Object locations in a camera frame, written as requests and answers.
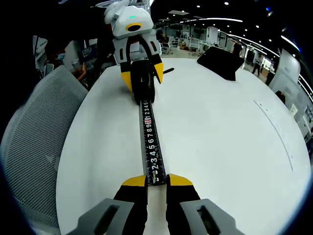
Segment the black object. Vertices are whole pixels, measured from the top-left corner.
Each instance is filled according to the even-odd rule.
[[[210,47],[197,62],[226,80],[236,81],[235,72],[244,59],[223,49]]]
[[[155,101],[155,84],[153,71],[149,60],[139,60],[132,63],[132,89],[135,101],[140,105],[141,100]]]
[[[269,85],[270,84],[270,82],[273,80],[273,78],[274,78],[274,73],[271,73],[271,72],[269,72],[268,73],[268,76],[267,76],[267,79],[266,79],[266,85]]]
[[[284,93],[282,93],[281,91],[277,91],[275,94],[278,96],[278,98],[279,98],[284,104],[286,104],[286,98],[285,98]]]
[[[166,74],[166,73],[171,72],[171,71],[173,71],[173,70],[174,70],[174,68],[170,68],[170,69],[168,69],[168,70],[165,70],[165,71],[163,72],[163,74]]]

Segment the black device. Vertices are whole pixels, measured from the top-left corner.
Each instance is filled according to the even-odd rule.
[[[210,47],[197,62],[226,80],[236,81],[235,72],[244,59],[221,48]]]

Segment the round table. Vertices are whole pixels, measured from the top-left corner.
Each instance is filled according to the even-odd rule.
[[[247,235],[281,231],[303,198],[311,169],[301,132],[278,97],[252,73],[227,81],[193,59],[163,59],[175,68],[156,83],[153,104],[166,173],[193,182],[233,216]],[[289,143],[293,171],[271,112]],[[127,179],[143,174],[139,110],[120,75],[105,70],[79,108],[59,163],[56,206],[62,234]],[[144,234],[169,234],[166,187],[149,187]]]

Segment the measuring tape blade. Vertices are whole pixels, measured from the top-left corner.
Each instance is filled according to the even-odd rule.
[[[140,125],[142,156],[148,184],[152,186],[163,185],[166,183],[166,173],[150,101],[140,102],[139,115],[142,122]]]

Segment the white robot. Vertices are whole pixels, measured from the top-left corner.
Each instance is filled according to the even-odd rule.
[[[134,93],[136,102],[154,102],[154,76],[160,84],[163,80],[160,44],[156,31],[152,29],[150,14],[129,4],[129,0],[122,0],[109,5],[105,11],[105,23],[112,26],[114,55],[121,66],[122,78]],[[131,48],[138,45],[139,49],[131,52]]]

